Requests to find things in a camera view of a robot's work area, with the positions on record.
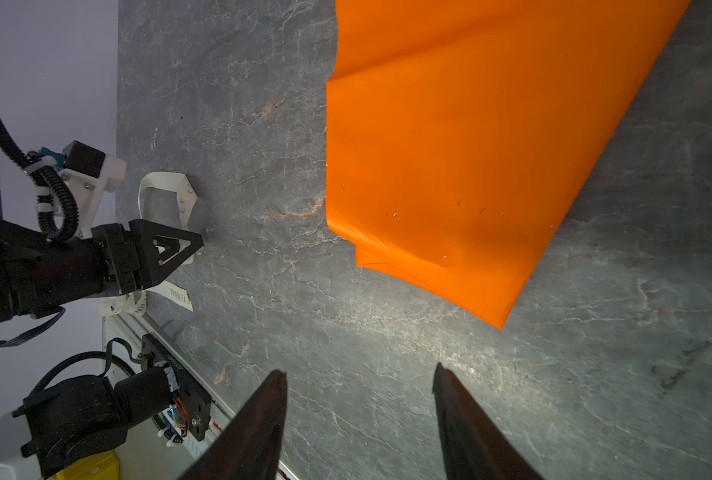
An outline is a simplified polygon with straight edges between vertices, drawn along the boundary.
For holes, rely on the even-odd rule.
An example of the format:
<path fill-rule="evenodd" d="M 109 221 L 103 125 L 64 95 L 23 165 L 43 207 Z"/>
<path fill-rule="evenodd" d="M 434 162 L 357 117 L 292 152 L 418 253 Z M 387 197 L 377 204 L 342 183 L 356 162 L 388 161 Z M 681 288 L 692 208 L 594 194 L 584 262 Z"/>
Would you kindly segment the white printed ribbon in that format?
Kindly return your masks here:
<path fill-rule="evenodd" d="M 153 172 L 146 174 L 139 183 L 137 206 L 139 217 L 145 220 L 159 220 L 166 225 L 190 231 L 189 221 L 197 200 L 195 189 L 183 173 Z M 142 316 L 146 313 L 150 295 L 190 312 L 193 311 L 188 292 L 169 281 L 164 281 L 142 292 L 99 300 L 97 303 L 99 314 L 101 317 L 122 313 Z"/>

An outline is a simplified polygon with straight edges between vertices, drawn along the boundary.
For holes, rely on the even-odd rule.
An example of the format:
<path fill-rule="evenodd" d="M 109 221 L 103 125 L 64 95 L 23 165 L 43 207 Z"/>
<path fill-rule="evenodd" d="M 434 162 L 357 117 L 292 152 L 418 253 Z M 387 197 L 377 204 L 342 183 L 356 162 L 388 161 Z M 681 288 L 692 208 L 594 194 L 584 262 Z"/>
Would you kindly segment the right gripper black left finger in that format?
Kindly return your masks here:
<path fill-rule="evenodd" d="M 287 414 L 287 376 L 272 371 L 183 479 L 274 479 Z"/>

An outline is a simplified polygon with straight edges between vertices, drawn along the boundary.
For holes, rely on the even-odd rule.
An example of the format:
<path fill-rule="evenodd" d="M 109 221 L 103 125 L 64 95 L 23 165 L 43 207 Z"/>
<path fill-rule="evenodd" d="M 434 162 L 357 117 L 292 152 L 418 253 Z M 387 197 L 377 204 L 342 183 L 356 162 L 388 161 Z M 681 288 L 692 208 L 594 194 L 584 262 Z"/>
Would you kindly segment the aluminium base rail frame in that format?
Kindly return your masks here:
<path fill-rule="evenodd" d="M 186 437 L 188 433 L 186 428 L 181 429 L 180 423 L 182 419 L 180 417 L 179 411 L 174 407 L 173 399 L 173 378 L 170 378 L 172 372 L 167 372 L 161 367 L 146 367 L 145 359 L 142 355 L 142 337 L 145 334 L 152 334 L 158 340 L 160 340 L 165 347 L 176 355 L 176 357 L 181 360 L 185 367 L 191 372 L 193 376 L 201 383 L 201 385 L 208 391 L 212 397 L 211 406 L 211 421 L 212 425 L 206 432 L 205 439 L 203 441 L 196 441 L 192 437 Z M 182 447 L 193 457 L 194 462 L 198 460 L 209 447 L 214 443 L 214 441 L 222 433 L 223 429 L 233 420 L 234 416 L 239 412 L 231 410 L 229 407 L 221 403 L 220 399 L 215 395 L 214 389 L 210 387 L 209 383 L 199 376 L 196 371 L 191 367 L 189 362 L 186 360 L 185 356 L 169 343 L 161 332 L 157 328 L 153 327 L 152 324 L 148 323 L 142 317 L 136 317 L 132 314 L 121 314 L 107 317 L 103 320 L 103 336 L 109 347 L 119 344 L 123 341 L 129 344 L 129 351 L 131 355 L 131 361 L 139 366 L 141 372 L 135 375 L 138 382 L 148 380 L 151 378 L 160 378 L 164 380 L 162 382 L 157 382 L 155 384 L 148 383 L 142 385 L 141 387 L 146 394 L 146 397 L 156 401 L 158 404 L 163 403 L 163 393 L 167 392 L 169 394 L 169 406 L 161 410 L 160 415 L 164 418 L 164 421 L 175 430 L 175 436 L 182 440 Z M 294 479 L 296 475 L 292 473 L 286 465 L 284 465 L 281 460 L 279 461 L 279 470 L 277 477 L 274 479 Z"/>

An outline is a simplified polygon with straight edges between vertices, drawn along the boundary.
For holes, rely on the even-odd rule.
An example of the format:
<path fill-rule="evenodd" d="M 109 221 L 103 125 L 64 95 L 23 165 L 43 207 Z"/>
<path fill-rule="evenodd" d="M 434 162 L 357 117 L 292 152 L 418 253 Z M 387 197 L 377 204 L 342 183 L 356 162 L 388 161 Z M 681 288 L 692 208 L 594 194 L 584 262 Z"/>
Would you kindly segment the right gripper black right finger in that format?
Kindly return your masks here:
<path fill-rule="evenodd" d="M 449 479 L 539 479 L 458 377 L 436 366 L 435 399 L 444 468 Z"/>

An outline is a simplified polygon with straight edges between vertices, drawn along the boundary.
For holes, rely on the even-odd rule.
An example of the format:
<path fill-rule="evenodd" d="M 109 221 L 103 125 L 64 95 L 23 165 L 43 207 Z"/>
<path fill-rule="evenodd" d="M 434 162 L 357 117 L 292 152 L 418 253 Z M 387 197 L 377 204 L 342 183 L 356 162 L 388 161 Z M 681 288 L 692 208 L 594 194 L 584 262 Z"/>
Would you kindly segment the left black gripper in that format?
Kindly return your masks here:
<path fill-rule="evenodd" d="M 40 233 L 0 223 L 0 323 L 42 318 L 60 306 L 91 297 L 158 286 L 203 246 L 201 234 L 153 221 L 92 229 L 93 237 L 50 242 Z"/>

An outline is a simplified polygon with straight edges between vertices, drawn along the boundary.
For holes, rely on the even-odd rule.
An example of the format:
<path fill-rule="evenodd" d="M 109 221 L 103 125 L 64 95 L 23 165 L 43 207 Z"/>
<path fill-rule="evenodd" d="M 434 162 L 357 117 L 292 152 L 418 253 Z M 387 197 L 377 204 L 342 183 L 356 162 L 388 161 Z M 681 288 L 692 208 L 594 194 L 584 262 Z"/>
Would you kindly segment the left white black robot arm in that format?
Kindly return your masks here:
<path fill-rule="evenodd" d="M 0 82 L 0 125 L 10 143 L 8 151 L 0 149 L 0 475 L 38 479 L 37 458 L 22 453 L 30 430 L 20 406 L 39 381 L 48 378 L 56 385 L 88 375 L 117 382 L 124 369 L 107 364 L 107 354 L 119 356 L 124 367 L 140 369 L 142 351 L 151 340 L 166 349 L 172 342 L 147 315 L 127 310 L 112 314 L 108 297 L 81 297 L 39 317 L 21 312 L 22 306 L 45 299 L 42 292 L 26 297 L 18 292 L 37 273 L 50 269 L 62 287 L 74 289 L 89 281 L 103 283 L 109 268 L 103 246 L 81 237 L 66 241 L 62 229 L 42 231 L 35 185 L 23 170 L 32 152 L 80 141 L 123 158 L 126 178 L 115 191 L 100 191 L 91 183 L 83 189 L 96 201 L 96 228 L 127 228 L 139 216 L 139 161 L 123 152 L 119 140 L 105 142 L 81 129 L 101 107 L 75 108 L 70 121 L 55 121 L 57 103 L 21 97 L 18 90 L 28 82 L 25 76 Z"/>

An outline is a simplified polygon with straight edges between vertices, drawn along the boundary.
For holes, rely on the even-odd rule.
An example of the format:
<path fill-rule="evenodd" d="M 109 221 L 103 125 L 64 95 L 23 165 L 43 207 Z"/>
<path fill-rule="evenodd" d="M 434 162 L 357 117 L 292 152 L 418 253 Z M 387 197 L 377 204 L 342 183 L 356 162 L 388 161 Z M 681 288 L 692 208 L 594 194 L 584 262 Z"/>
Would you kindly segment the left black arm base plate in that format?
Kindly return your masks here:
<path fill-rule="evenodd" d="M 142 337 L 142 355 L 146 367 L 161 367 L 172 372 L 174 407 L 180 413 L 181 429 L 186 428 L 196 441 L 203 441 L 212 425 L 212 397 L 174 353 L 152 334 Z"/>

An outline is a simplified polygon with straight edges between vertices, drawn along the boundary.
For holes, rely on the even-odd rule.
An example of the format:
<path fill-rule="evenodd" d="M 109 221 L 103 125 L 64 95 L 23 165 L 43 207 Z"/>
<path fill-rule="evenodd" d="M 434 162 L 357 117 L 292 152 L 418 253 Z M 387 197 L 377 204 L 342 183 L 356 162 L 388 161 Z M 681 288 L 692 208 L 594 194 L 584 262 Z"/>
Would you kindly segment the yellow box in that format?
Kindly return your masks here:
<path fill-rule="evenodd" d="M 50 477 L 50 480 L 119 480 L 120 464 L 114 451 L 79 460 Z"/>

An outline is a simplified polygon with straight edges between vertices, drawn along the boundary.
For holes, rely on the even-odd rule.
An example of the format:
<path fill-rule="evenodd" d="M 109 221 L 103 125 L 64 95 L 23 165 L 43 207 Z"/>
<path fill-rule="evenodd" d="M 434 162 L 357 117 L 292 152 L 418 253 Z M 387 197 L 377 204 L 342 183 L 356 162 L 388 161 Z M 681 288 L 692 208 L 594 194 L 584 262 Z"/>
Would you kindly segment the orange wrapping paper sheet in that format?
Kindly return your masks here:
<path fill-rule="evenodd" d="M 340 1 L 329 228 L 502 328 L 684 1 Z"/>

